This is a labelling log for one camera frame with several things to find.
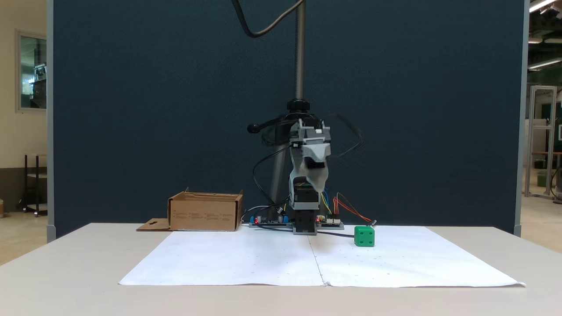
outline window frame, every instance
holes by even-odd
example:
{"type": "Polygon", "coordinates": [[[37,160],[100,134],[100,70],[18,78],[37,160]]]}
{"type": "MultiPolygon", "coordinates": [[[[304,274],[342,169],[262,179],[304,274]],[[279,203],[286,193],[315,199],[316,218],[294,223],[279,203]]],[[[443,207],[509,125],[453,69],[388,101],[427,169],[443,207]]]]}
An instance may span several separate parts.
{"type": "Polygon", "coordinates": [[[47,36],[39,33],[33,33],[28,31],[23,31],[20,29],[16,29],[15,37],[16,37],[16,113],[25,113],[25,112],[47,112],[47,109],[35,109],[32,107],[21,107],[21,37],[30,37],[35,39],[42,39],[47,40],[47,36]]]}

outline window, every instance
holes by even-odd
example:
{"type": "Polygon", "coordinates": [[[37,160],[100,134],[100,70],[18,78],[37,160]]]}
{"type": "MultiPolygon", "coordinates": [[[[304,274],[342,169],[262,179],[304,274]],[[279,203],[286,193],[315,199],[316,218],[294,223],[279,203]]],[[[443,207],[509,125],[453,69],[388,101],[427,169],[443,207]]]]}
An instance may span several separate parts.
{"type": "Polygon", "coordinates": [[[16,30],[16,111],[45,111],[46,108],[46,37],[16,30]]]}

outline red wire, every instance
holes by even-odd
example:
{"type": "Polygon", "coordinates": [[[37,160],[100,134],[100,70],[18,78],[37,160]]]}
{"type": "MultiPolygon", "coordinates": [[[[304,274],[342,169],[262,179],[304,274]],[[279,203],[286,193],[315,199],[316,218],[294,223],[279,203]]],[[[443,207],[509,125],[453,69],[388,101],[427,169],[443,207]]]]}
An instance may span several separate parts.
{"type": "Polygon", "coordinates": [[[370,221],[371,221],[369,218],[364,217],[363,215],[359,214],[359,212],[353,207],[353,205],[350,204],[350,205],[351,205],[351,208],[350,208],[350,207],[347,206],[345,203],[343,203],[342,201],[340,201],[340,200],[338,199],[338,197],[337,197],[338,195],[341,195],[343,198],[346,199],[346,197],[343,196],[343,194],[341,194],[341,193],[339,193],[339,192],[336,194],[336,196],[334,197],[334,208],[336,209],[336,211],[334,212],[335,214],[339,214],[339,207],[338,207],[338,205],[341,205],[341,206],[343,206],[343,208],[345,208],[345,209],[348,210],[349,212],[351,212],[351,213],[353,213],[353,214],[355,214],[355,215],[357,215],[357,216],[363,218],[363,219],[366,220],[367,222],[370,222],[370,221]]]}

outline black knob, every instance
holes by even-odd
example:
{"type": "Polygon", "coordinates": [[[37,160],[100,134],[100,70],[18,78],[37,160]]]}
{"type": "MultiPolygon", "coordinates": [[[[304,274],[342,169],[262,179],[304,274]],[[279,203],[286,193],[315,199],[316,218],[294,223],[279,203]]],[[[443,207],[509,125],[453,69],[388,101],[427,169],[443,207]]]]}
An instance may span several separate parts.
{"type": "Polygon", "coordinates": [[[260,126],[257,125],[257,124],[250,124],[250,125],[248,125],[248,127],[246,129],[248,130],[248,133],[250,133],[250,134],[257,134],[261,130],[259,127],[260,126]]]}

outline white table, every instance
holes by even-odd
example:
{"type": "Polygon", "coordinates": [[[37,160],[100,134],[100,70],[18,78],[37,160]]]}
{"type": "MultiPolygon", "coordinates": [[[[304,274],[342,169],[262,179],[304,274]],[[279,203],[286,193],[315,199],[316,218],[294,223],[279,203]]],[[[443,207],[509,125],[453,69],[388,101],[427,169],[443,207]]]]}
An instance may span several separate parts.
{"type": "Polygon", "coordinates": [[[170,234],[139,226],[90,224],[1,266],[0,314],[298,316],[320,303],[322,315],[562,314],[562,254],[494,228],[430,227],[527,288],[121,286],[170,234]]]}

